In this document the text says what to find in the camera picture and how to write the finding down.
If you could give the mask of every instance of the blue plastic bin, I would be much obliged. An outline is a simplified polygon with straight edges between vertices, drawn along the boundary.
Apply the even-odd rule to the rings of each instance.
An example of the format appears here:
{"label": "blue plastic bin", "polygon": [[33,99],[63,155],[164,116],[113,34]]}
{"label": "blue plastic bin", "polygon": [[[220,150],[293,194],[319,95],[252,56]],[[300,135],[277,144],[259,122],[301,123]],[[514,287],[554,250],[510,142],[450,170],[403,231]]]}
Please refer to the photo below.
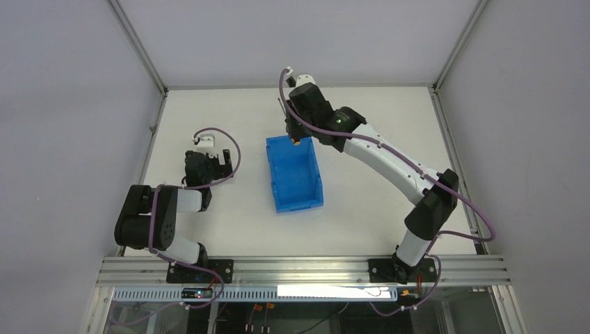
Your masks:
{"label": "blue plastic bin", "polygon": [[324,191],[311,138],[301,139],[299,145],[293,145],[289,136],[267,138],[266,155],[271,166],[277,213],[324,205]]}

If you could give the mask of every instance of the white tabletop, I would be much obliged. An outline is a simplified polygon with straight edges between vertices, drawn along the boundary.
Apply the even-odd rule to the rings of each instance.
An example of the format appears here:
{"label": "white tabletop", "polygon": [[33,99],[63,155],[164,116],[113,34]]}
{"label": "white tabletop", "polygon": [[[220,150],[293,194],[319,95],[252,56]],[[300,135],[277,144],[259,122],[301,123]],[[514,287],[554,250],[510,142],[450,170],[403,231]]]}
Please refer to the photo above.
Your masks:
{"label": "white tabletop", "polygon": [[[381,135],[416,160],[440,171],[449,159],[426,88],[322,88],[334,108],[350,106]],[[212,188],[206,212],[179,214],[177,233],[206,245],[210,255],[387,255],[401,242],[413,206],[395,186],[360,161],[314,140],[324,185],[324,206],[276,214],[265,139],[285,133],[277,89],[174,90],[169,93],[145,183],[180,184],[184,152],[193,134],[219,127],[240,144],[233,180]],[[220,152],[237,151],[216,134]],[[446,230],[469,233],[457,207]],[[473,243],[445,236],[433,253],[475,254]]]}

